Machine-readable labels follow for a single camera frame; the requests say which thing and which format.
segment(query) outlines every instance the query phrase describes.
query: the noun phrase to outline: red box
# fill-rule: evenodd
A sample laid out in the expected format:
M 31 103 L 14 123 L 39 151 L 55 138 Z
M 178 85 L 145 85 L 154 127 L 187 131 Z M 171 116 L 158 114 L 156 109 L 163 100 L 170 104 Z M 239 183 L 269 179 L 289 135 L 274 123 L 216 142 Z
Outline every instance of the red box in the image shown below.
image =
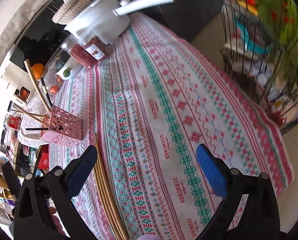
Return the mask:
M 19 131 L 19 129 L 20 129 L 20 122 L 21 122 L 21 119 L 20 118 L 15 117 L 15 116 L 12 116 L 12 115 L 8 116 L 7 125 L 11 129 L 14 129 L 14 130 Z
M 37 165 L 38 168 L 41 168 L 43 170 L 49 168 L 49 145 L 43 145 L 41 147 L 41 158 L 39 160 L 39 163 Z

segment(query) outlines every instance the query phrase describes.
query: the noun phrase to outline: tomato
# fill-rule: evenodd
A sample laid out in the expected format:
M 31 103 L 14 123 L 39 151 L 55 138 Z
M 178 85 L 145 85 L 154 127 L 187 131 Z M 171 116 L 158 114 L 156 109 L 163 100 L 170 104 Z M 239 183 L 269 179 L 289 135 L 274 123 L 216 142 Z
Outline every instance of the tomato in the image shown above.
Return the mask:
M 58 91 L 59 91 L 59 86 L 58 86 L 58 85 L 52 86 L 52 87 L 49 89 L 49 91 L 50 91 L 51 93 L 57 94 Z
M 59 82 L 62 81 L 62 78 L 61 78 L 60 76 L 57 75 L 56 81 L 57 81 L 57 83 L 59 83 Z

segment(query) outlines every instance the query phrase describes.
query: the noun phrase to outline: dark cabinet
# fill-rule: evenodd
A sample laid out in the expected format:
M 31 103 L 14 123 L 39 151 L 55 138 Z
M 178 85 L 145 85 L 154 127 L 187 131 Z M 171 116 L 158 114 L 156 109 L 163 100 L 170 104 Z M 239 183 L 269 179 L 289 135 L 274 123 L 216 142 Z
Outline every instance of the dark cabinet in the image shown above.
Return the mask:
M 145 10 L 178 36 L 191 41 L 198 32 L 220 12 L 222 0 L 177 0 Z

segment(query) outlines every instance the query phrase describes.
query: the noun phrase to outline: patterned tablecloth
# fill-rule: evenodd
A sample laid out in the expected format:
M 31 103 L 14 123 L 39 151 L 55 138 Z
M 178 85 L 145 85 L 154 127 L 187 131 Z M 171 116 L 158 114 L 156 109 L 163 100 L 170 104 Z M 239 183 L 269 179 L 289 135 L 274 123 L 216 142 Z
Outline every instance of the patterned tablecloth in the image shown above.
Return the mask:
M 57 94 L 56 105 L 82 118 L 84 140 L 51 144 L 51 168 L 78 158 L 97 132 L 130 239 L 195 239 L 203 230 L 221 198 L 195 159 L 200 143 L 230 168 L 268 173 L 277 195 L 285 190 L 292 166 L 265 112 L 186 41 L 141 13 L 131 19 L 109 60 L 82 69 Z M 114 239 L 93 176 L 73 203 L 98 239 Z

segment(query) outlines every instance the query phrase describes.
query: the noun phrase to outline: black chopstick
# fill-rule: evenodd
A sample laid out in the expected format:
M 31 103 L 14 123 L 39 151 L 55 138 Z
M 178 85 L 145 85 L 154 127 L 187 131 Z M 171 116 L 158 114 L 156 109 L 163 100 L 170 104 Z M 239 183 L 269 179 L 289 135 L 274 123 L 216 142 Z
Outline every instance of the black chopstick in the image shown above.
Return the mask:
M 26 131 L 47 131 L 48 127 L 26 128 Z
M 41 78 L 40 78 L 40 81 L 41 81 L 41 85 L 42 85 L 42 87 L 43 87 L 44 94 L 46 95 L 47 100 L 48 100 L 48 102 L 49 102 L 49 104 L 50 104 L 50 107 L 52 108 L 52 107 L 53 107 L 53 104 L 52 104 L 52 102 L 51 102 L 51 100 L 50 100 L 50 97 L 49 97 L 49 94 L 48 94 L 48 92 L 47 92 L 44 78 L 41 77 Z

